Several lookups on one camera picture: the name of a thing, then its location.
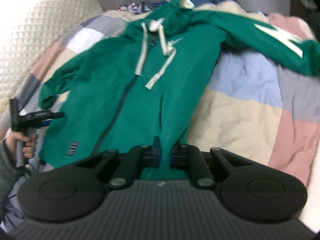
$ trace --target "gray sleeve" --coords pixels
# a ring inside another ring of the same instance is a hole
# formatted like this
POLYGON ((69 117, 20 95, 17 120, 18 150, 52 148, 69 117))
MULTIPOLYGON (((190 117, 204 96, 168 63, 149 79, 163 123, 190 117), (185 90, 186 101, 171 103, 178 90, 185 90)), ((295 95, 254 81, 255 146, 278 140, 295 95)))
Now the gray sleeve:
MULTIPOLYGON (((7 155, 5 141, 0 141, 0 203, 6 200, 14 183, 26 168, 15 168, 13 161, 7 155)), ((4 217, 5 204, 0 204, 0 221, 4 217)))

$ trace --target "green hoodie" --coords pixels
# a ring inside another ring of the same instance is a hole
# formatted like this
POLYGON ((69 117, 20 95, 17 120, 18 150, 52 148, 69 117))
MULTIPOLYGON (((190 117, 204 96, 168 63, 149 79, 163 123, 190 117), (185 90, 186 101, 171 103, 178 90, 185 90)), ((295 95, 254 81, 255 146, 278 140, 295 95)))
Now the green hoodie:
POLYGON ((47 132, 44 161, 60 167, 89 156, 125 88, 138 75, 100 151, 127 152, 135 145, 152 144, 157 135, 163 151, 160 167, 146 169, 142 177, 184 178, 180 170, 169 168, 170 150, 177 139, 186 141, 221 44, 249 47, 293 71, 318 75, 318 42, 302 41, 246 17, 192 7, 189 0, 166 3, 145 19, 129 23, 120 37, 98 42, 54 73, 42 87, 40 107, 50 108, 58 94, 70 93, 61 107, 65 118, 53 120, 47 132))

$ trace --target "hoodie drawstring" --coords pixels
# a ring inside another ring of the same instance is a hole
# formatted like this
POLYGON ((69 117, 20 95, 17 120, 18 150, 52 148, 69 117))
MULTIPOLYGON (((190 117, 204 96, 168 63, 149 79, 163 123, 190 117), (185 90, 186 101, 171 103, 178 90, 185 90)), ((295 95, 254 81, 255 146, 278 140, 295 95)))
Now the hoodie drawstring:
MULTIPOLYGON (((174 56, 177 53, 176 48, 172 47, 171 42, 166 42, 165 35, 164 35, 164 27, 162 25, 164 21, 164 18, 160 18, 159 20, 155 21, 152 20, 149 24, 149 30, 151 32, 156 32, 158 31, 159 33, 159 38, 160 38, 160 45, 161 45, 161 50, 164 56, 168 56, 167 60, 165 63, 162 65, 161 69, 159 70, 158 73, 156 73, 150 80, 149 82, 145 85, 145 87, 149 90, 152 89, 154 84, 159 80, 159 78, 164 74, 165 70, 167 67, 170 65, 172 62, 174 56)), ((141 26, 143 28, 143 41, 142 41, 142 48, 141 48, 141 53, 140 57, 136 66, 135 74, 136 75, 141 75, 142 69, 144 62, 147 57, 147 43, 148 43, 148 30, 146 28, 146 24, 144 22, 141 23, 141 26)))
POLYGON ((148 49, 148 30, 147 30, 147 26, 145 23, 141 23, 141 26, 143 28, 143 40, 142 40, 142 47, 141 47, 141 53, 140 53, 140 57, 136 66, 136 70, 134 71, 134 73, 138 76, 141 76, 141 72, 143 69, 143 65, 144 62, 146 60, 147 57, 147 49, 148 49))

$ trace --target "bed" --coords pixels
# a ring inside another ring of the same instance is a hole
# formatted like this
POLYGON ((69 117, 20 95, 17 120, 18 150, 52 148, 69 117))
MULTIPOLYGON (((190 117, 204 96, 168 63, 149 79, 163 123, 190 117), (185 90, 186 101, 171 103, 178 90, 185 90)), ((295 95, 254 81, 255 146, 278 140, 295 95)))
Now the bed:
MULTIPOLYGON (((239 14, 283 28, 302 39, 315 39, 308 25, 295 17, 274 13, 247 13, 234 1, 204 4, 196 10, 239 14)), ((73 25, 29 64, 25 79, 13 82, 1 101, 0 138, 10 126, 6 102, 19 93, 21 113, 40 110, 41 84, 54 71, 96 42, 118 36, 130 21, 146 14, 107 11, 86 16, 73 25)), ((320 89, 318 77, 305 77, 277 65, 262 54, 223 49, 211 80, 190 123, 188 143, 200 150, 222 147, 256 162, 297 177, 308 189, 308 202, 300 219, 314 232, 320 230, 320 89)), ((59 96, 57 111, 68 98, 59 96)), ((39 144, 46 128, 39 131, 39 144)))

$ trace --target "circular pad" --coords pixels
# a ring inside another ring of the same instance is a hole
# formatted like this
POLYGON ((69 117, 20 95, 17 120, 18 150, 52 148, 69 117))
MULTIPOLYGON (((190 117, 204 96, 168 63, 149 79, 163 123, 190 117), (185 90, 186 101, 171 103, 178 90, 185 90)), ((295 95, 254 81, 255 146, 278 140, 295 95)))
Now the circular pad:
POLYGON ((26 216, 61 223, 93 212, 103 201, 105 191, 89 169, 74 167, 27 180, 19 189, 18 201, 26 216))
POLYGON ((219 195, 232 213, 259 222, 296 218, 307 202, 306 188, 298 179, 262 165, 232 169, 219 195))

